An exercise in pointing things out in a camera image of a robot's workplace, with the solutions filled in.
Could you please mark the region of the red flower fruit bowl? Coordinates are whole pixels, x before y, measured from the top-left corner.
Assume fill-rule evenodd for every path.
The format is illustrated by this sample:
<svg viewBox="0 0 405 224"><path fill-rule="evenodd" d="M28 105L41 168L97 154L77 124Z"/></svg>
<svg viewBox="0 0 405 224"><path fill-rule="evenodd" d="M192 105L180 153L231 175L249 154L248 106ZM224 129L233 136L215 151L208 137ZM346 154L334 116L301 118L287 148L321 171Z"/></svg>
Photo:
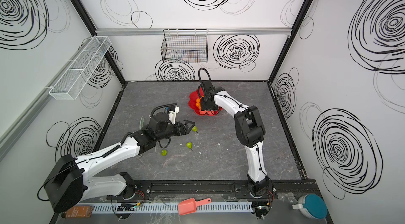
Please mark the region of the red flower fruit bowl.
<svg viewBox="0 0 405 224"><path fill-rule="evenodd" d="M201 116L215 116L217 114L219 114L219 111L221 109L219 109L219 111L201 111L201 107L197 107L196 106L196 100L200 98L200 96L203 96L202 91L194 91L189 95L189 107L194 110L194 112L197 115L201 115Z"/></svg>

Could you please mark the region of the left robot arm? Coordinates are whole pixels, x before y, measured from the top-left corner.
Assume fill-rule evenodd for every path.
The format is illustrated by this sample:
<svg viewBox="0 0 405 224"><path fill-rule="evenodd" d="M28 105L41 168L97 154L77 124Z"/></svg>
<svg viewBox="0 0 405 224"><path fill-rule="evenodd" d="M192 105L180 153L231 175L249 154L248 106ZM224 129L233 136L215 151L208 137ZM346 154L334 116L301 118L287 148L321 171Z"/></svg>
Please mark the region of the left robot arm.
<svg viewBox="0 0 405 224"><path fill-rule="evenodd" d="M145 153L160 140L188 135L195 123L189 120L167 121L164 125L164 129L157 131L151 125L145 125L136 132L127 132L120 142L91 154L78 157L66 154L61 157L42 186L53 211L62 213L90 198L122 194L126 188L134 186L128 175L98 177L98 173Z"/></svg>

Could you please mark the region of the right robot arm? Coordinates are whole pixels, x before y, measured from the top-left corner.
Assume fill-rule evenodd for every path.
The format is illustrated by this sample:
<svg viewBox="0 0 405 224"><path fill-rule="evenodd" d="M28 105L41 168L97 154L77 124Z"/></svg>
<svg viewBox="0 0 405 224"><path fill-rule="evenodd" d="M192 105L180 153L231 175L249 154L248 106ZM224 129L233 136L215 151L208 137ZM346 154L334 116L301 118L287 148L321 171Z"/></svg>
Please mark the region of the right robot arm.
<svg viewBox="0 0 405 224"><path fill-rule="evenodd" d="M222 108L233 116L235 132L244 146L248 162L248 188L258 198L271 186L263 158L265 127L256 106L247 106L234 99L225 89L214 87L210 80L201 80L197 89L201 111L217 111Z"/></svg>

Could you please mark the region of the metal green-tipped tongs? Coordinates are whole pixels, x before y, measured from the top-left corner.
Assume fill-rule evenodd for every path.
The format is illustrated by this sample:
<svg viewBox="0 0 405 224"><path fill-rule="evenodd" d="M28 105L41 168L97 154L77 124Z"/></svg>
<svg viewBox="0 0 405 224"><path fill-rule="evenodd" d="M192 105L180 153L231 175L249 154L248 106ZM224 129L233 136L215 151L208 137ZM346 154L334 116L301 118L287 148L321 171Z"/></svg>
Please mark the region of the metal green-tipped tongs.
<svg viewBox="0 0 405 224"><path fill-rule="evenodd" d="M141 130L144 126L144 117L141 117L140 122L139 122L139 129Z"/></svg>

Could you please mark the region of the pink plastic scoop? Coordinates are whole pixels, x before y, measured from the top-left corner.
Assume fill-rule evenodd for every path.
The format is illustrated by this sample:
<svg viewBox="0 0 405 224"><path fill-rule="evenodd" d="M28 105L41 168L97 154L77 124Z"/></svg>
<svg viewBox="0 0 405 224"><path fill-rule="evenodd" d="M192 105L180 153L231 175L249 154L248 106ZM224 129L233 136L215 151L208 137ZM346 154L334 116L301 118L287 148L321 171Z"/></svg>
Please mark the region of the pink plastic scoop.
<svg viewBox="0 0 405 224"><path fill-rule="evenodd" d="M195 198L186 199L178 204L178 213L183 216L197 211L197 207L210 204L210 198L196 201Z"/></svg>

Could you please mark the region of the teal lidded white jug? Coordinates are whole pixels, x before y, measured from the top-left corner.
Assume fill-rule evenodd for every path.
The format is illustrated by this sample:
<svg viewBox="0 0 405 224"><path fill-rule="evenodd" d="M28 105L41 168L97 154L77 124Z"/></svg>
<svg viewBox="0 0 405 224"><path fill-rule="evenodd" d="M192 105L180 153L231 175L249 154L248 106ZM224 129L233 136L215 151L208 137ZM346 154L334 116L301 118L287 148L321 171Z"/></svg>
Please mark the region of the teal lidded white jug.
<svg viewBox="0 0 405 224"><path fill-rule="evenodd" d="M293 210L299 210L302 215L310 219L324 219L328 215L326 203L315 194L301 196L298 203L293 205L292 208Z"/></svg>

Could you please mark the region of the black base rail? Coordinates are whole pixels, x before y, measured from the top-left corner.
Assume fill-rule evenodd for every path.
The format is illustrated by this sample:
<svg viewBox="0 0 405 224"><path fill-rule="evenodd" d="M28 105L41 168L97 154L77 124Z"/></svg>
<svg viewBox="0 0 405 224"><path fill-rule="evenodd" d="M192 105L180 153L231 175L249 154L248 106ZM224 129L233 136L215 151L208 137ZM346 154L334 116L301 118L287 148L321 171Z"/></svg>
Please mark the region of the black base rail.
<svg viewBox="0 0 405 224"><path fill-rule="evenodd" d="M278 193L319 191L315 180L269 180L267 185L254 186L249 180L134 180L120 196L133 192L138 199L151 200L158 195L224 194L236 199L276 198Z"/></svg>

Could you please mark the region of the white mesh wall shelf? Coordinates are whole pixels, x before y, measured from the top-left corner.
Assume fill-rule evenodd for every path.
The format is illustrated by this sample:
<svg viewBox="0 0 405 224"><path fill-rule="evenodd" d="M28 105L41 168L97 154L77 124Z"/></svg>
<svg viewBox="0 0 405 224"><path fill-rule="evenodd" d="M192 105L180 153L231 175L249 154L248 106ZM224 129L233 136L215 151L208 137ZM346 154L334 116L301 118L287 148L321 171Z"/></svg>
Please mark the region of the white mesh wall shelf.
<svg viewBox="0 0 405 224"><path fill-rule="evenodd" d="M78 50L68 68L51 87L49 95L56 100L75 100L84 87L105 87L111 80L111 67L104 58L111 47L107 36L94 36Z"/></svg>

